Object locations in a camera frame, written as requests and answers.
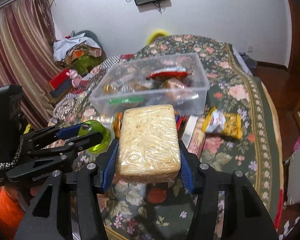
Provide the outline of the wooden wardrobe frame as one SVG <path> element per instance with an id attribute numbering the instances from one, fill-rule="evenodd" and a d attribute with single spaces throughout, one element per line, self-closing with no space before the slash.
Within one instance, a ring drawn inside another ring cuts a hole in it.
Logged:
<path id="1" fill-rule="evenodd" d="M 300 132 L 300 5 L 297 0 L 288 0 L 292 24 L 292 41 L 288 65 L 289 79 L 287 81 L 287 95 L 289 107 Z"/>

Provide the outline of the patchwork checkered quilt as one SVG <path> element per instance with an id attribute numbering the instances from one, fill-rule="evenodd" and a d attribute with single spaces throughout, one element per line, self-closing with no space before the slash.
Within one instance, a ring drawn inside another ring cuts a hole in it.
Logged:
<path id="1" fill-rule="evenodd" d="M 83 118 L 83 112 L 91 107 L 88 100 L 90 94 L 100 83 L 107 71 L 116 64 L 121 64 L 132 59 L 133 56 L 133 54 L 111 56 L 103 63 L 94 67 L 91 72 L 83 78 L 78 88 L 74 88 L 68 92 L 66 96 L 57 103 L 49 124 L 63 126 L 77 122 Z"/>

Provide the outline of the green jelly cup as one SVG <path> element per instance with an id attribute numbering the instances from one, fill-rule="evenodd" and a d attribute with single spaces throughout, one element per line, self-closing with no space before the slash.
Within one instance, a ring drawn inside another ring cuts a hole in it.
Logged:
<path id="1" fill-rule="evenodd" d="M 112 135 L 110 129 L 103 126 L 97 120 L 89 120 L 83 123 L 80 127 L 78 135 L 80 137 L 93 134 L 92 146 L 88 148 L 88 151 L 92 155 L 98 155 L 107 151 L 112 141 Z"/>

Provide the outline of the striped red curtain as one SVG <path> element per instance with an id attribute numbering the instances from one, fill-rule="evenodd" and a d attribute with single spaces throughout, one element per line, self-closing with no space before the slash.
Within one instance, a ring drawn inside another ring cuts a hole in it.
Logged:
<path id="1" fill-rule="evenodd" d="M 23 88 L 21 110 L 36 129 L 53 114 L 47 85 L 61 71 L 55 40 L 49 0 L 16 0 L 0 9 L 0 87 Z"/>

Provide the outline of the noodle block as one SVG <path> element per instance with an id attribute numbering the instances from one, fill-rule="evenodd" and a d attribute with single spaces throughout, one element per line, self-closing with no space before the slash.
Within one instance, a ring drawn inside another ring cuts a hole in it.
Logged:
<path id="1" fill-rule="evenodd" d="M 125 110 L 120 130 L 115 174 L 132 184 L 174 181 L 181 168 L 172 105 Z"/>

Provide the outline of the red snack pack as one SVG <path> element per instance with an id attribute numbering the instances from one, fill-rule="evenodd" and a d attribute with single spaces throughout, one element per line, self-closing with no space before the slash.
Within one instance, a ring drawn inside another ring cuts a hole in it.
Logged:
<path id="1" fill-rule="evenodd" d="M 151 72 L 151 74 L 146 76 L 146 80 L 168 80 L 170 78 L 183 80 L 190 74 L 191 73 L 182 66 L 165 67 Z"/>

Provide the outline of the yellow white snack bag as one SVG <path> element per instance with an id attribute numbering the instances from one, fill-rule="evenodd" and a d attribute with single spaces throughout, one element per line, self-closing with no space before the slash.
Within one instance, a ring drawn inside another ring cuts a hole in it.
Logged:
<path id="1" fill-rule="evenodd" d="M 226 113 L 215 106 L 207 114 L 202 130 L 205 133 L 221 134 L 234 139 L 241 139 L 243 136 L 240 115 Z"/>

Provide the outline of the floral green bedspread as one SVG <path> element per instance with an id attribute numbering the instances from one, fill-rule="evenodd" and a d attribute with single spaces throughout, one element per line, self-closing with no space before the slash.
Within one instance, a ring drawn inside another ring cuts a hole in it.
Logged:
<path id="1" fill-rule="evenodd" d="M 189 151 L 217 171 L 241 170 L 278 225 L 283 200 L 282 142 L 267 89 L 245 70 L 231 44 L 207 37 L 161 37 L 133 57 L 184 53 L 199 56 L 210 83 Z M 116 179 L 98 198 L 110 239 L 185 239 L 197 199 L 180 178 L 152 185 Z"/>

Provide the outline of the long biscuit pack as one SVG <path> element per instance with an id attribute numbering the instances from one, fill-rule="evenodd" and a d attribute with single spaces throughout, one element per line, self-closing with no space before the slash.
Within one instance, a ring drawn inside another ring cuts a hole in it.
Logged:
<path id="1" fill-rule="evenodd" d="M 182 141 L 189 153 L 195 154 L 199 159 L 202 155 L 206 134 L 202 130 L 205 118 L 191 115 L 185 125 Z"/>

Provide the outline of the pink plush toy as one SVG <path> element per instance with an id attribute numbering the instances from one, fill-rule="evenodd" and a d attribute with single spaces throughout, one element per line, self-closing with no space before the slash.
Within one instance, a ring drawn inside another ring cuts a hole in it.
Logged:
<path id="1" fill-rule="evenodd" d="M 71 79 L 72 86 L 74 88 L 78 88 L 82 81 L 82 77 L 78 74 L 77 70 L 70 69 L 68 72 L 66 72 L 66 75 Z"/>

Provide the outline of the dark grey box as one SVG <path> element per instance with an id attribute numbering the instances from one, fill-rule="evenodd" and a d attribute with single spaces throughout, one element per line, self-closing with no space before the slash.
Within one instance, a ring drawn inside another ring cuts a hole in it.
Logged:
<path id="1" fill-rule="evenodd" d="M 66 79 L 58 88 L 55 90 L 49 92 L 52 98 L 58 98 L 60 97 L 63 93 L 71 89 L 72 86 L 72 81 L 71 79 Z"/>

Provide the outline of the green clip bread bag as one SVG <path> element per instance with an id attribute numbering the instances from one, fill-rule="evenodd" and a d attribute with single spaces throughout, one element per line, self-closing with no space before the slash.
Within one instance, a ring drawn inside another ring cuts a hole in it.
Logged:
<path id="1" fill-rule="evenodd" d="M 138 105 L 144 102 L 144 97 L 136 93 L 144 90 L 144 87 L 134 81 L 128 83 L 111 82 L 104 86 L 103 92 L 105 95 L 110 95 L 110 105 Z"/>

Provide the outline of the clear plastic storage box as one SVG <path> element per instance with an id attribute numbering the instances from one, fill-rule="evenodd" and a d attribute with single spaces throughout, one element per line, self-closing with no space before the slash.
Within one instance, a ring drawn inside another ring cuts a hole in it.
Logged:
<path id="1" fill-rule="evenodd" d="M 165 67 L 182 66 L 191 74 L 183 80 L 146 80 L 151 72 Z M 111 82 L 134 81 L 144 87 L 137 95 L 144 97 L 138 105 L 110 105 L 110 95 L 103 88 Z M 197 53 L 164 55 L 130 60 L 112 66 L 89 96 L 89 101 L 99 114 L 115 115 L 134 107 L 172 105 L 181 115 L 200 115 L 206 103 L 209 81 Z"/>

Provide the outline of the yellow foam tube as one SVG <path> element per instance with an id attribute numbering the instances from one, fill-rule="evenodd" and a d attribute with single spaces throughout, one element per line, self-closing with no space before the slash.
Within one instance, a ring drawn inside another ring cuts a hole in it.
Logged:
<path id="1" fill-rule="evenodd" d="M 149 45 L 153 43 L 155 40 L 157 40 L 160 37 L 170 36 L 170 33 L 164 29 L 157 29 L 151 33 L 151 35 L 147 38 L 146 44 Z"/>

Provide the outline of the pile of clothes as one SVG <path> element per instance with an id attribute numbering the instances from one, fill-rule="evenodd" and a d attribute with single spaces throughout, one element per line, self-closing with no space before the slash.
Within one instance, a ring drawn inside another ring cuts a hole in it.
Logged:
<path id="1" fill-rule="evenodd" d="M 97 35 L 83 30 L 54 42 L 53 58 L 56 64 L 86 76 L 107 56 Z"/>

